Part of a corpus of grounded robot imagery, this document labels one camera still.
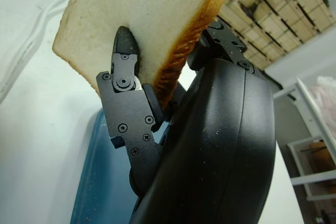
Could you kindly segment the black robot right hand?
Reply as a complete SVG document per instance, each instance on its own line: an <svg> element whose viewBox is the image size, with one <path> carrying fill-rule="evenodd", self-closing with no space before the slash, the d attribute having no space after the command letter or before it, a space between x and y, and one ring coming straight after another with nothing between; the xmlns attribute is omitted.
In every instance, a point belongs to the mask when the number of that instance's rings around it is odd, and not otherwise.
<svg viewBox="0 0 336 224"><path fill-rule="evenodd" d="M138 44L117 29L111 70L97 75L110 140L125 147L138 196L131 223L257 223L276 154L268 81L244 58L246 46L221 20L201 34L187 62L196 77L159 143L165 117L137 78Z"/></svg>

